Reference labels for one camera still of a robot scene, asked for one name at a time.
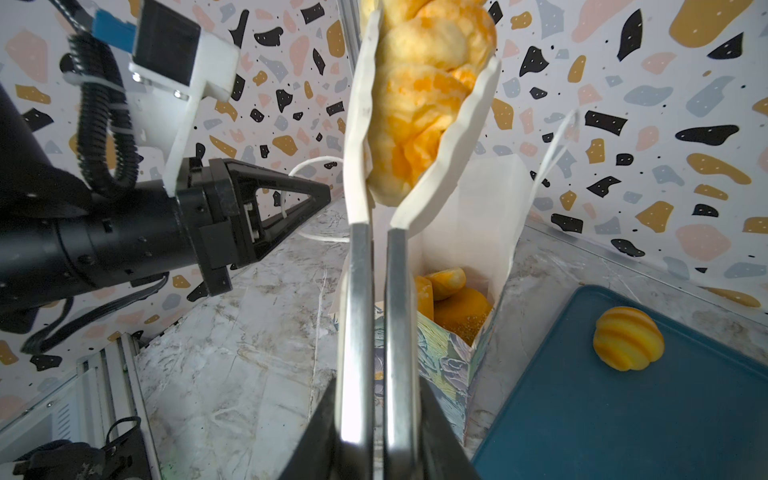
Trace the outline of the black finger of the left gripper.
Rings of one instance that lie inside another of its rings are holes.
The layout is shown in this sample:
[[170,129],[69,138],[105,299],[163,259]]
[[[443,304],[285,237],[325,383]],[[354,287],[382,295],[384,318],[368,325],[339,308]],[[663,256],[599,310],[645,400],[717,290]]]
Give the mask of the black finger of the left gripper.
[[331,202],[324,183],[231,159],[224,167],[224,215],[236,264],[263,260]]

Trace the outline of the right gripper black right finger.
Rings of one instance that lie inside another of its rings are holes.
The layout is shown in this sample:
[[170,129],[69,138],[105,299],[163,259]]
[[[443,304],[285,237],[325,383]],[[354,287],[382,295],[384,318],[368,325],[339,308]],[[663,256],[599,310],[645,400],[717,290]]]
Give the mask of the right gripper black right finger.
[[430,386],[419,379],[421,457],[427,480],[480,480]]

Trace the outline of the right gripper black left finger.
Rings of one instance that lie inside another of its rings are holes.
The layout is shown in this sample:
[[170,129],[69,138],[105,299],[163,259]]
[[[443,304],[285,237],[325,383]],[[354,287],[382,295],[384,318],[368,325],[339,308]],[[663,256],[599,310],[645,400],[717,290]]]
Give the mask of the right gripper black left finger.
[[337,433],[335,427],[336,379],[328,383],[304,434],[279,480],[328,480],[331,478]]

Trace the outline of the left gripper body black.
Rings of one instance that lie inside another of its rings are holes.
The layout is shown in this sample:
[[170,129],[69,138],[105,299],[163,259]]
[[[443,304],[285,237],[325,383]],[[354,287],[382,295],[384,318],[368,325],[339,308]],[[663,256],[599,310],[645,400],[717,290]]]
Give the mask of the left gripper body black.
[[264,169],[234,159],[182,160],[176,201],[185,233],[202,276],[193,296],[216,296],[232,289],[230,270],[264,258],[256,193]]

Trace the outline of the large sugared oval bread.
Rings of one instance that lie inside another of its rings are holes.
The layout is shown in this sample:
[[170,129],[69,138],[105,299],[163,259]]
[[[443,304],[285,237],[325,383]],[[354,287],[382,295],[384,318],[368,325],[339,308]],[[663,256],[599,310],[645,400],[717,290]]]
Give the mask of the large sugared oval bread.
[[435,303],[434,322],[472,345],[492,309],[480,291],[465,287]]

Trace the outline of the glossy orange oval bread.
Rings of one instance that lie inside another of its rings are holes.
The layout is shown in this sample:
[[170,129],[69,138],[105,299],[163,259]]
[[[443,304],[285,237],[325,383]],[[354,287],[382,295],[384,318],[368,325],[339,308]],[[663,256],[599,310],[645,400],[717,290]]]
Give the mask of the glossy orange oval bread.
[[435,301],[450,298],[467,283],[466,274],[460,267],[434,272],[425,277],[432,282]]

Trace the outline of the metal tongs cream tips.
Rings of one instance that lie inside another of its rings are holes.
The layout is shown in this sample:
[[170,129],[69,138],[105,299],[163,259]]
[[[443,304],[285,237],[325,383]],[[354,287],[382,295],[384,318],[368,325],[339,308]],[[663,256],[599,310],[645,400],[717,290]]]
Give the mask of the metal tongs cream tips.
[[385,322],[375,327],[375,250],[368,132],[372,120],[375,56],[381,13],[362,37],[352,82],[343,180],[349,231],[347,266],[340,281],[340,333],[335,393],[337,441],[332,473],[369,479],[381,461],[388,479],[425,479],[421,457],[421,402],[416,299],[408,242],[438,215],[469,161],[490,111],[500,64],[490,60],[446,130],[435,162],[396,209],[382,240]]

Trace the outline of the floral paper bag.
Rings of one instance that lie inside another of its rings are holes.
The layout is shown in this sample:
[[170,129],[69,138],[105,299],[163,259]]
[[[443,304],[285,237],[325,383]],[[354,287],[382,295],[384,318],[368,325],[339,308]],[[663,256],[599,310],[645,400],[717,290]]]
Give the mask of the floral paper bag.
[[476,372],[525,218],[577,131],[571,114],[555,119],[558,129],[545,135],[537,169],[527,170],[522,160],[537,153],[529,146],[470,161],[437,217],[407,247],[412,296],[420,304],[417,367],[458,438],[465,435]]

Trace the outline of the small striped bun top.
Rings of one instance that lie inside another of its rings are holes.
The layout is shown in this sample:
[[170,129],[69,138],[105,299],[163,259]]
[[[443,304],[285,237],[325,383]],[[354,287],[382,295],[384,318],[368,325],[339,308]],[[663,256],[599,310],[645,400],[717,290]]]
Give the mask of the small striped bun top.
[[656,323],[632,307],[614,307],[596,321],[592,345],[614,370],[641,371],[664,354],[665,341]]

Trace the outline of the twisted glazed pastry bread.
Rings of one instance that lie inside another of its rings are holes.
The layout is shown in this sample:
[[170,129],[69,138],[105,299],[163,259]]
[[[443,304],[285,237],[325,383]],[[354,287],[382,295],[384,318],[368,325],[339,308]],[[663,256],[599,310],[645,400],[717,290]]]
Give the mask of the twisted glazed pastry bread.
[[445,131],[497,47],[480,1],[363,1],[360,26],[380,11],[368,132],[373,199],[398,206],[437,158]]

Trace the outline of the striped croissant bread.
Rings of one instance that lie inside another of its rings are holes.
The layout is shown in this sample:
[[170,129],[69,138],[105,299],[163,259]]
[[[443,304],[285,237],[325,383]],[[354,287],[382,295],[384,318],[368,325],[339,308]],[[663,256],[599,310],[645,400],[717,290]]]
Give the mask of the striped croissant bread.
[[423,276],[414,278],[417,292],[417,310],[427,319],[434,320],[434,292],[432,282]]

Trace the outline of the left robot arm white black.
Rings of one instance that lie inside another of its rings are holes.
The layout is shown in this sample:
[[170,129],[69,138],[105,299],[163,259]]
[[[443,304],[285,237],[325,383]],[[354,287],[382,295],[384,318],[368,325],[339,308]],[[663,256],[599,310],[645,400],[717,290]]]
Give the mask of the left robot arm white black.
[[196,265],[190,299],[231,289],[326,207],[328,185],[234,159],[182,162],[178,190],[139,183],[95,197],[53,167],[8,96],[1,99],[1,328],[42,355],[78,330],[159,292]]

